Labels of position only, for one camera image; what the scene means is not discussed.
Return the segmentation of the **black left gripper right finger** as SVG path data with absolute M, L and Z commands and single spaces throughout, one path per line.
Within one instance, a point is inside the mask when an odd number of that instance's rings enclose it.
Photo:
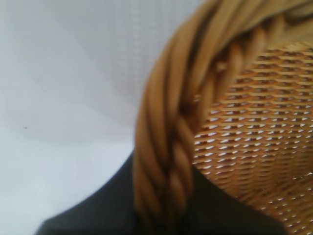
M 193 231 L 196 235 L 287 235 L 277 219 L 247 206 L 193 168 Z

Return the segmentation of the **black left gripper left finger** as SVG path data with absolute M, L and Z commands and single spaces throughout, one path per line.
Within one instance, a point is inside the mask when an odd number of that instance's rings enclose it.
M 52 217 L 38 235 L 134 235 L 132 156 L 98 191 Z

